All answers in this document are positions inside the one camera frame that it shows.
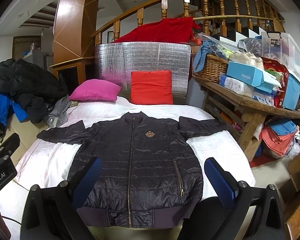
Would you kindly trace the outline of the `black coat pile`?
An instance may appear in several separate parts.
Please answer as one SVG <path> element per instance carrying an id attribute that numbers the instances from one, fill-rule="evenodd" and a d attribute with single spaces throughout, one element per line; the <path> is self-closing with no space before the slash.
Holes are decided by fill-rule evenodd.
<path id="1" fill-rule="evenodd" d="M 0 63 L 0 94 L 19 103 L 36 124 L 67 96 L 68 90 L 62 81 L 36 64 L 7 59 Z"/>

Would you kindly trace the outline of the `grey garment beside pillow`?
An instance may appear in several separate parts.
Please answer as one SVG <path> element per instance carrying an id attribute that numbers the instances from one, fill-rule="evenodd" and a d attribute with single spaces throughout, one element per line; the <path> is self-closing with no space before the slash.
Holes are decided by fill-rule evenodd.
<path id="1" fill-rule="evenodd" d="M 78 101 L 72 101 L 69 96 L 59 99 L 53 108 L 48 110 L 48 114 L 43 117 L 48 128 L 61 127 L 62 124 L 68 121 L 67 110 L 72 107 L 77 107 Z"/>

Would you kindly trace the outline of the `wooden stair railing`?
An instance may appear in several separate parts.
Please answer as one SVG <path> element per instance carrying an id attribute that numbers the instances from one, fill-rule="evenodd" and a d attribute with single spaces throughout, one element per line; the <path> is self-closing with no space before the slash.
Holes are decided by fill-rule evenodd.
<path id="1" fill-rule="evenodd" d="M 102 35 L 112 30 L 120 37 L 121 24 L 135 16 L 139 27 L 145 22 L 149 9 L 158 9 L 158 20 L 191 17 L 206 34 L 228 37 L 247 31 L 284 31 L 281 13 L 268 0 L 150 0 L 115 17 L 92 33 L 95 44 L 101 44 Z"/>

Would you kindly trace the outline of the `dark navy quilted jacket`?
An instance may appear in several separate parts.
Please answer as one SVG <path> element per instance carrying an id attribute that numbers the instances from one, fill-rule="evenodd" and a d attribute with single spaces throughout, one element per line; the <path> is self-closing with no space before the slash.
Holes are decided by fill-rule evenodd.
<path id="1" fill-rule="evenodd" d="M 93 158 L 102 171 L 78 214 L 87 226 L 172 228 L 189 218 L 203 196 L 203 172 L 188 140 L 226 130 L 215 119 L 156 119 L 140 113 L 82 121 L 38 134 L 51 143 L 78 144 L 69 178 Z"/>

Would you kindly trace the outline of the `wooden column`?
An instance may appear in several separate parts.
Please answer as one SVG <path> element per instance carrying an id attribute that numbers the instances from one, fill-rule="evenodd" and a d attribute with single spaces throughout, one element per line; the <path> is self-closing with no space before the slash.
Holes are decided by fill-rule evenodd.
<path id="1" fill-rule="evenodd" d="M 71 94 L 94 75 L 98 0 L 59 0 L 54 23 L 53 75 L 65 82 Z"/>

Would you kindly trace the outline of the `blue cloth in basket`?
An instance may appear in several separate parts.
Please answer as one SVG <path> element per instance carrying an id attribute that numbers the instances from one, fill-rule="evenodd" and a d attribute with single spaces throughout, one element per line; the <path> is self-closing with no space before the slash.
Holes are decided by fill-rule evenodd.
<path id="1" fill-rule="evenodd" d="M 203 44 L 199 47 L 196 56 L 193 61 L 193 71 L 195 73 L 204 69 L 205 59 L 207 55 L 213 55 L 221 59 L 226 59 L 225 54 L 219 49 L 218 44 L 213 41 L 203 41 Z"/>

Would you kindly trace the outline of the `light blue cardboard box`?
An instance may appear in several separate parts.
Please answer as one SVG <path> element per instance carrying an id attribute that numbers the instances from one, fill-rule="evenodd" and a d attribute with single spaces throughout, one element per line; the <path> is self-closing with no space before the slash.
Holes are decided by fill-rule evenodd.
<path id="1" fill-rule="evenodd" d="M 267 93 L 281 88 L 275 76 L 251 65 L 229 61 L 226 74 Z"/>

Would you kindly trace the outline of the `wicker basket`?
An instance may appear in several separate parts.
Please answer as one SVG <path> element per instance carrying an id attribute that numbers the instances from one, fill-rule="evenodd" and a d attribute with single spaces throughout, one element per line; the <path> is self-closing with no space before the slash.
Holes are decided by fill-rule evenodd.
<path id="1" fill-rule="evenodd" d="M 228 68 L 228 61 L 216 57 L 215 55 L 208 54 L 205 58 L 204 68 L 202 71 L 195 73 L 193 70 L 195 54 L 191 54 L 191 71 L 192 77 L 207 81 L 219 83 L 221 74 L 225 74 Z"/>

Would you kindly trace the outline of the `magenta pillow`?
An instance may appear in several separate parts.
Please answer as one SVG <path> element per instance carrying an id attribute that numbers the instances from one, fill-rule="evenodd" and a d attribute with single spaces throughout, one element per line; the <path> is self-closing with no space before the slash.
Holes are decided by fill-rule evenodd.
<path id="1" fill-rule="evenodd" d="M 107 80 L 84 81 L 69 96 L 72 101 L 116 101 L 121 87 Z"/>

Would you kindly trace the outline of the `blue storage box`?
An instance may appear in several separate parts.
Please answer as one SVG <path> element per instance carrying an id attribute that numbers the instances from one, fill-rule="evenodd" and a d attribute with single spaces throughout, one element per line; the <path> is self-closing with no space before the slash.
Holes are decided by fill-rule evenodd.
<path id="1" fill-rule="evenodd" d="M 300 79 L 294 74 L 288 74 L 285 97 L 282 107 L 294 111 L 300 96 Z"/>

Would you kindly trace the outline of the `red square cushion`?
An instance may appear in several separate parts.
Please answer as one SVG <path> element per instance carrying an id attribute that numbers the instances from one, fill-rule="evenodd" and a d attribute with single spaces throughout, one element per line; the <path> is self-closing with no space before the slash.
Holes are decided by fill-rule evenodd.
<path id="1" fill-rule="evenodd" d="M 136 105 L 172 105 L 172 72 L 131 72 L 130 102 Z"/>

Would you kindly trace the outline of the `clear plastic storage bin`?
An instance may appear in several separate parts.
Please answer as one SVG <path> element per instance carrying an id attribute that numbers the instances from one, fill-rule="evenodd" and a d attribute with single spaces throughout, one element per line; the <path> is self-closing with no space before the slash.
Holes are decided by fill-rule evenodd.
<path id="1" fill-rule="evenodd" d="M 300 80 L 300 48 L 289 33 L 262 32 L 262 57 L 276 60 Z"/>

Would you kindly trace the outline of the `folded coral cloth stack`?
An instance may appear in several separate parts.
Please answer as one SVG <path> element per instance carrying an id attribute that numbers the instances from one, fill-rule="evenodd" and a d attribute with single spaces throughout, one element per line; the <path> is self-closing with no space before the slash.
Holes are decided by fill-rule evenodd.
<path id="1" fill-rule="evenodd" d="M 290 119 L 277 119 L 262 128 L 260 138 L 275 157 L 280 158 L 288 152 L 298 132 L 298 125 Z"/>

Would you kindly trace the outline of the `wooden side table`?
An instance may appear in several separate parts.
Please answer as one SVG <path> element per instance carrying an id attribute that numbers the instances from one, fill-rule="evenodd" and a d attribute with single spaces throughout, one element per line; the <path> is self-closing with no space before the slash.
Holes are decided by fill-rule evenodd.
<path id="1" fill-rule="evenodd" d="M 249 161 L 252 161 L 260 145 L 254 137 L 254 133 L 258 125 L 264 123 L 267 118 L 295 119 L 300 126 L 300 112 L 298 111 L 268 106 L 246 96 L 238 95 L 217 83 L 198 78 L 194 80 L 200 85 L 201 90 L 206 92 L 202 109 L 218 120 L 226 122 L 226 118 L 221 115 L 223 112 L 242 128 L 242 132 L 238 132 L 231 126 L 229 132 Z"/>

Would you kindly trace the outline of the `silver foil insulation board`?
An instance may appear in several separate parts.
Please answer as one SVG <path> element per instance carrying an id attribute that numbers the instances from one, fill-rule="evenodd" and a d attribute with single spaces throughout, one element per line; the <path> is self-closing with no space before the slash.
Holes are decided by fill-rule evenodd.
<path id="1" fill-rule="evenodd" d="M 98 77 L 121 87 L 119 96 L 130 99 L 131 72 L 170 70 L 173 102 L 184 105 L 190 73 L 191 47 L 163 42 L 121 42 L 97 45 Z"/>

